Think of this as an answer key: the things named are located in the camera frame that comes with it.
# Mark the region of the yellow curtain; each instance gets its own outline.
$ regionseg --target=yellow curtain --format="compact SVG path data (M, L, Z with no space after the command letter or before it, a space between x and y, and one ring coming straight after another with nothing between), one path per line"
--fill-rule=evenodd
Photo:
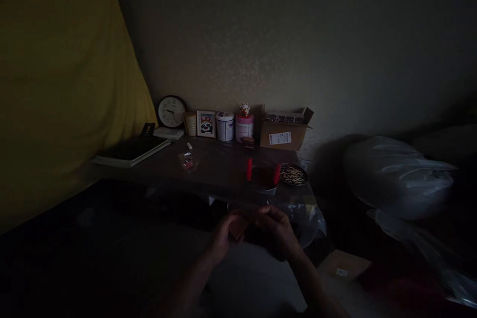
M99 150L156 122L118 0L0 0L0 233L91 184Z

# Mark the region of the hand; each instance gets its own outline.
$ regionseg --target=hand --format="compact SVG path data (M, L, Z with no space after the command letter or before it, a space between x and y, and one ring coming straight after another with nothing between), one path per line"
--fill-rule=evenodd
M275 236L288 261L304 253L284 212L267 205L258 209L256 221L258 226L265 226Z
M239 216L239 211L230 212L217 224L214 231L212 232L206 252L208 253L214 265L222 262L225 256L227 256L227 252L229 252L230 248L229 226L232 222L237 220ZM243 242L243 238L244 236L242 234L236 243Z

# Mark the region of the textured wall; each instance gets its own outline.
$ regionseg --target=textured wall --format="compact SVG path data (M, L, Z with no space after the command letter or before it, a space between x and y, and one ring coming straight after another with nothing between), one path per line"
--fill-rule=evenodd
M317 163L340 138L439 120L476 87L476 0L120 2L154 100L309 106L300 155Z

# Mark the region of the white lid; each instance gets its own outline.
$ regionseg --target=white lid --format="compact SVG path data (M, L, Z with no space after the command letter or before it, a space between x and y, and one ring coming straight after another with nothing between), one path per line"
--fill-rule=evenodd
M232 112L219 112L215 117L220 121L228 121L233 120L235 115Z

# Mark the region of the power outlet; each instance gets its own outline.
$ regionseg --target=power outlet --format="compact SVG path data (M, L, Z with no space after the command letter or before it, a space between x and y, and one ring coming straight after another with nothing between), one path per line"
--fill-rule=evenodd
M308 171L308 164L310 164L311 162L312 160L306 160L306 159L300 160L300 164L305 171Z

